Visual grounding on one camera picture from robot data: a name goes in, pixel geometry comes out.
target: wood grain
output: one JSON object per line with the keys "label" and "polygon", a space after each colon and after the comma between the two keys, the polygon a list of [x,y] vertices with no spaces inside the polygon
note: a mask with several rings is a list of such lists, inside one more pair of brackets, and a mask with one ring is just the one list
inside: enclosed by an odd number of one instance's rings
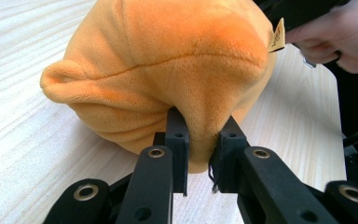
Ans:
{"label": "wood grain", "polygon": [[[72,183],[112,184],[136,163],[38,85],[94,2],[0,1],[0,223],[41,223]],[[275,150],[302,181],[324,189],[345,178],[337,85],[324,67],[301,60],[291,46],[279,52],[241,127],[251,145]],[[212,195],[211,186],[206,174],[191,175],[189,196],[174,195],[174,223],[242,223],[235,195]]]}

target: plush ear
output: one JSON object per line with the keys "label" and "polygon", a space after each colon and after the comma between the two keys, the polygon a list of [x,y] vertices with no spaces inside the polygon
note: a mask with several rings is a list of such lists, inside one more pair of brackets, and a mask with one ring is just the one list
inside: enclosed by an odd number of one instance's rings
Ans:
{"label": "plush ear", "polygon": [[85,102],[99,94],[83,68],[71,60],[48,66],[43,71],[40,86],[50,100],[63,104]]}

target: finger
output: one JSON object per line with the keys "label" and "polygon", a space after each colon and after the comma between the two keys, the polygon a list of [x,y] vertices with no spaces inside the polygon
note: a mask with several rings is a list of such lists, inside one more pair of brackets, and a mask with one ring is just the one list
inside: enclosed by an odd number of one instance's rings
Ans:
{"label": "finger", "polygon": [[334,27],[334,13],[327,13],[289,31],[285,34],[286,43],[296,43],[308,39],[328,39],[327,37],[331,34],[332,27]]}
{"label": "finger", "polygon": [[300,49],[304,49],[304,48],[313,48],[315,46],[319,46],[324,44],[325,41],[321,40],[321,39],[307,39],[307,40],[303,40],[300,42],[296,42],[296,45],[300,48]]}
{"label": "finger", "polygon": [[342,54],[341,58],[337,62],[337,65],[349,73],[358,74],[357,57],[352,57],[347,54]]}
{"label": "finger", "polygon": [[298,46],[304,55],[312,58],[322,58],[337,51],[337,49],[331,46],[328,42],[323,42],[318,45],[301,42]]}
{"label": "finger", "polygon": [[339,59],[339,55],[336,52],[330,53],[328,55],[313,57],[304,54],[304,57],[307,59],[307,62],[310,63],[330,63],[334,60]]}

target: plush fabric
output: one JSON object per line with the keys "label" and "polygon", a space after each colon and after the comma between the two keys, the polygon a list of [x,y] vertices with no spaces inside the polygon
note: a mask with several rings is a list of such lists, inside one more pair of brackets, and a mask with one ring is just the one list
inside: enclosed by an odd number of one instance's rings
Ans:
{"label": "plush fabric", "polygon": [[99,0],[41,88],[138,154],[176,106],[190,133],[189,172],[203,172],[229,116],[241,122],[266,86],[271,37],[251,0]]}

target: wooden table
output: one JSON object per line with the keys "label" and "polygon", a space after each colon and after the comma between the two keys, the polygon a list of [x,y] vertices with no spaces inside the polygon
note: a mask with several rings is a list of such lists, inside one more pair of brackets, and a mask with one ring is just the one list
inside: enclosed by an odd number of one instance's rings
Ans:
{"label": "wooden table", "polygon": [[[41,223],[69,185],[109,184],[137,156],[86,128],[39,88],[94,1],[0,1],[0,223]],[[345,179],[337,85],[287,46],[271,81],[241,124],[253,146],[276,151],[299,179],[323,190]],[[235,195],[212,195],[206,174],[191,175],[188,197],[174,195],[174,223],[242,223]]]}

